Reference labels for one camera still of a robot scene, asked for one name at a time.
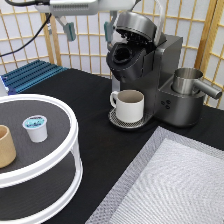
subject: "blue mat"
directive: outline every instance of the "blue mat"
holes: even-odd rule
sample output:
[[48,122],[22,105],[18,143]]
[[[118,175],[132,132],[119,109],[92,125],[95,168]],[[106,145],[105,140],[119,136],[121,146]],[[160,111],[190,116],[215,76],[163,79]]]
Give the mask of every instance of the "blue mat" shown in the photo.
[[34,86],[65,70],[67,70],[67,68],[36,60],[3,75],[2,79],[5,86],[10,89],[10,93],[12,95],[21,93],[24,90],[29,89],[31,86]]

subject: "white mug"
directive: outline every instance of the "white mug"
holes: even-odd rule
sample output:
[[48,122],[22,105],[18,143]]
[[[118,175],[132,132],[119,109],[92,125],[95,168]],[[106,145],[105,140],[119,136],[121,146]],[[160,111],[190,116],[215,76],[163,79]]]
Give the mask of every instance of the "white mug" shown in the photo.
[[120,121],[134,123],[143,118],[144,95],[136,90],[114,91],[110,95],[110,103],[116,108],[116,117]]

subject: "black table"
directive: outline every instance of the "black table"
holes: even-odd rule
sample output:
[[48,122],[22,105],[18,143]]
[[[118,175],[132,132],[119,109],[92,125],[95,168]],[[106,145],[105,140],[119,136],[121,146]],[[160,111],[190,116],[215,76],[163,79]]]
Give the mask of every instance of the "black table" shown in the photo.
[[47,224],[85,223],[158,126],[224,150],[224,111],[205,106],[200,122],[192,128],[178,129],[155,119],[135,132],[114,128],[108,120],[111,85],[109,79],[70,69],[24,92],[64,101],[80,127],[81,185],[71,202]]

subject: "cable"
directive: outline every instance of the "cable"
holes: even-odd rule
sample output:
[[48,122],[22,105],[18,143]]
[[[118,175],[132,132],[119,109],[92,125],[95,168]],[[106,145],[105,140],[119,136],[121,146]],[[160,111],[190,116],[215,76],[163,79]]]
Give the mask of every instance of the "cable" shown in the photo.
[[16,53],[16,52],[22,50],[23,48],[25,48],[28,44],[30,44],[30,43],[31,43],[31,42],[38,36],[38,34],[41,32],[41,30],[45,27],[45,25],[46,25],[46,24],[48,23],[48,21],[50,20],[50,18],[51,18],[51,14],[49,14],[49,16],[47,17],[46,21],[45,21],[44,24],[41,26],[41,28],[37,31],[37,33],[35,34],[35,36],[34,36],[31,40],[29,40],[25,45],[23,45],[21,48],[15,50],[15,51],[13,51],[13,52],[9,52],[9,53],[6,53],[6,54],[2,54],[2,55],[0,55],[0,57],[6,56],[6,55],[9,55],[9,54],[14,54],[14,53]]
[[50,0],[34,0],[30,2],[11,2],[10,0],[5,0],[9,5],[17,6],[17,7],[25,7],[31,5],[49,5]]

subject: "cardboard cup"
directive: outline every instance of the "cardboard cup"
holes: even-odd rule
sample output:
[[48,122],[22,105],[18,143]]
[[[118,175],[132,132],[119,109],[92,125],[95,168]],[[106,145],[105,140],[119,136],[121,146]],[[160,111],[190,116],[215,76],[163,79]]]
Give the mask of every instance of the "cardboard cup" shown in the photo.
[[8,127],[0,125],[0,168],[8,166],[16,158],[16,150]]

